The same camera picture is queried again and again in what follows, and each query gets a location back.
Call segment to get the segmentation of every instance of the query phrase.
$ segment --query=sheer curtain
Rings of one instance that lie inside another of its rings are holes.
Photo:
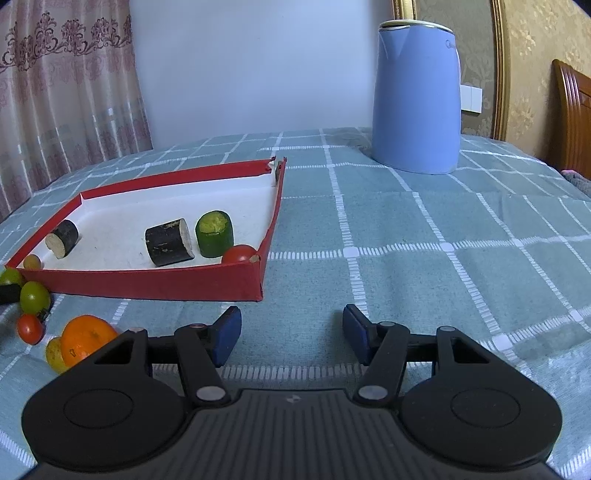
[[[0,10],[0,217],[79,168],[152,148],[129,0]]]

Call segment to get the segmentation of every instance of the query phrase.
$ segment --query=green cucumber piece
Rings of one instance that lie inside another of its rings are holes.
[[[195,227],[199,251],[205,258],[221,257],[234,246],[232,221],[226,212],[214,210],[207,212]]]

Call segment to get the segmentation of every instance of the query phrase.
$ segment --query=black gripper base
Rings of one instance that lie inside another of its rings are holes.
[[[200,410],[169,450],[110,473],[42,464],[23,480],[558,480],[543,463],[513,472],[446,465],[411,443],[383,408],[342,390],[243,390],[226,407]]]

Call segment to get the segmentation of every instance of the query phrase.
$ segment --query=bed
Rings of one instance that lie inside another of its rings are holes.
[[[268,256],[265,298],[238,303],[242,336],[227,385],[351,387],[363,368],[340,326],[355,303],[413,333],[458,327],[553,395],[564,416],[549,463],[591,477],[591,206],[546,164],[510,144],[463,136],[458,169],[428,176],[368,156],[371,130],[340,128],[209,138],[79,170],[36,193],[0,225],[4,262],[75,192],[221,162],[288,157]],[[80,314],[120,330],[170,335],[212,323],[229,303],[55,295],[40,345],[17,337],[18,307],[0,307],[0,478],[33,466],[20,426],[26,400],[54,378],[45,344]],[[179,387],[171,365],[154,375]],[[403,390],[430,374],[412,364]]]
[[[554,125],[549,164],[591,179],[591,79],[565,62],[552,62],[560,113]]]

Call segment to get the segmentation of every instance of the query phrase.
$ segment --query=red cherry tomato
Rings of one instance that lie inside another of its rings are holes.
[[[31,314],[24,314],[17,321],[18,336],[29,345],[36,345],[43,338],[43,324]]]
[[[244,262],[256,255],[256,250],[250,245],[234,245],[226,250],[222,257],[222,263]]]

